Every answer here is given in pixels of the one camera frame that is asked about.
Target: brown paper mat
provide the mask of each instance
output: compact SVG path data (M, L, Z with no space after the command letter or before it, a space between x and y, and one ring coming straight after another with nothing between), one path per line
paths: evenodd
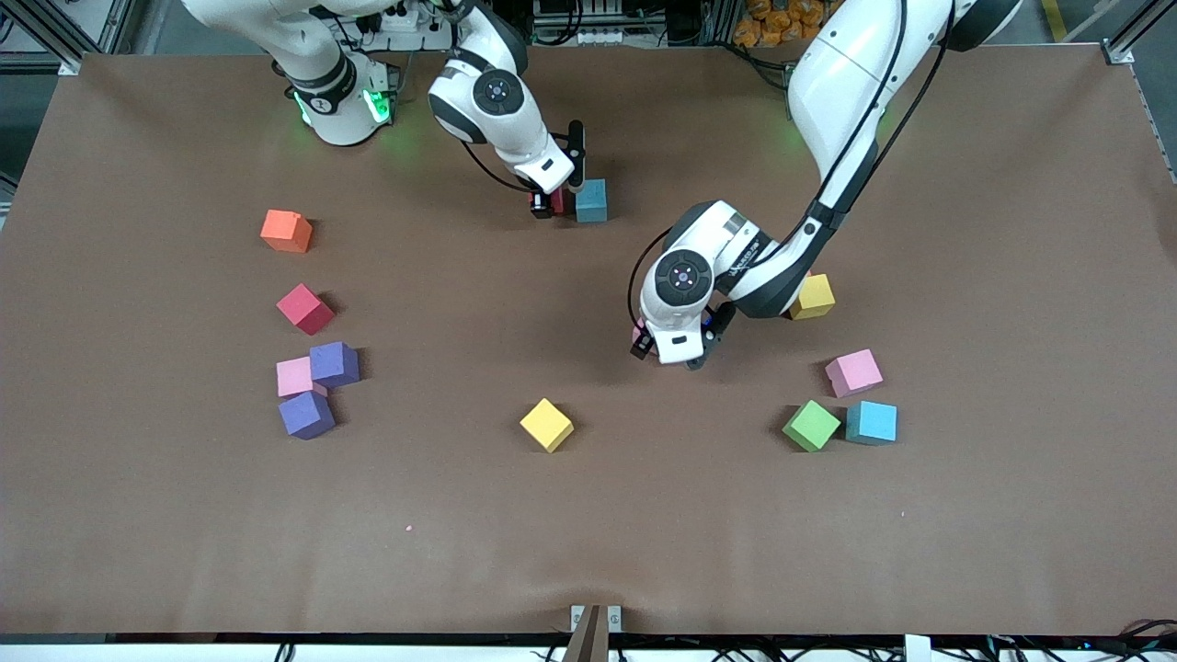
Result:
M428 114L437 58L351 150L265 58L61 81L0 236L0 627L547 631L604 602L634 631L1095 634L1177 611L1177 191L1128 68L950 55L818 263L837 307L737 319L689 373L627 353L633 259L711 198L782 236L812 160L726 53L533 60L550 128L587 125L607 225L536 221L478 172ZM308 254L257 237L271 206L317 219ZM299 282L339 309L314 339L274 309ZM340 429L290 439L273 364L335 339L366 378ZM785 417L852 403L819 370L862 347L902 441L799 452ZM577 425L552 456L517 423L541 397Z

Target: green led light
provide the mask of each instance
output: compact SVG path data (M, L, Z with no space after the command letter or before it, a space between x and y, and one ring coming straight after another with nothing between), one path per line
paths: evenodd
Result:
M302 99L299 99L298 94L295 94L294 101L298 104L298 110L302 112L302 123L311 126L311 117L306 114L306 106L302 105Z
M368 111L372 112L372 119L377 124L384 124L388 121L392 117L392 112L388 110L388 95L380 92L368 92L364 91L364 100L368 105Z

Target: colored block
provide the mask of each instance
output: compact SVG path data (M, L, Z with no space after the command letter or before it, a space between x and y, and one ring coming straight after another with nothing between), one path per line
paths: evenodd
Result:
M568 204L568 190L560 186L552 192L552 213L556 216L566 216L572 211L572 205Z
M335 426L327 398L307 391L278 405L286 433L300 439L313 439Z
M586 179L577 193L577 223L605 223L609 220L609 200L604 179Z
M305 253L311 247L311 223L298 212L270 210L261 224L261 238L275 251Z
M527 416L524 416L519 424L547 452L554 451L572 433L572 422L547 398L539 400L539 404Z
M328 343L311 347L311 379L328 389L360 380L360 357L347 343Z
M870 350L838 357L825 366L825 375L833 384L833 395L839 398L860 393L883 383L883 375Z
M817 452L830 441L839 424L836 416L810 400L797 410L782 432L809 452Z
M327 388L311 379L311 357L284 360L278 364L278 397L288 398L307 391L327 395Z
M278 310L307 336L314 336L335 317L327 304L301 283L278 302Z
M830 289L830 278L824 273L810 276L802 283L802 291L797 294L797 300L789 306L790 319L807 319L810 317L822 317L833 307L833 290Z
M859 444L890 444L896 437L899 410L895 405L863 400L846 411L846 441Z

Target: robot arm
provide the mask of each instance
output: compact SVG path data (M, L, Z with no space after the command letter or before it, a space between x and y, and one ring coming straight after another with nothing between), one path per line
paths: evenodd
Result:
M332 145L354 145L391 119L395 67L363 53L344 53L315 5L339 14L384 11L390 0L184 0L208 27L239 34L270 53L294 88L302 118Z
M822 176L817 196L784 241L722 200L679 218L640 294L645 332L659 360L701 366L733 313L720 306L726 315L704 322L717 290L747 317L787 311L870 178L879 119L927 48L942 35L949 48L977 46L1019 6L1020 0L846 0L789 85L789 107Z
M551 193L574 168L519 78L527 68L523 37L479 0L433 1L461 33L430 88L434 117L461 140L490 143L518 177ZM397 69L364 53L345 53L322 21L307 13L319 4L337 14L368 15L393 0L184 0L200 22L245 37L273 55L320 138L354 145L391 120Z
M494 146L496 153L525 181L551 193L573 172L539 114L539 106L519 78L527 68L523 37L478 0L440 0L447 20L463 32L441 74L430 87L430 110L438 123L464 143Z

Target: red cube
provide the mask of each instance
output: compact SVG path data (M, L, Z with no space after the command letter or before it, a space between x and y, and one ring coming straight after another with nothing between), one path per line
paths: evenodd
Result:
M331 322L335 313L322 303L322 299L314 296L314 292L302 283L291 290L290 294L278 302L278 310L282 311L291 324L298 326L307 336L314 336L320 329Z

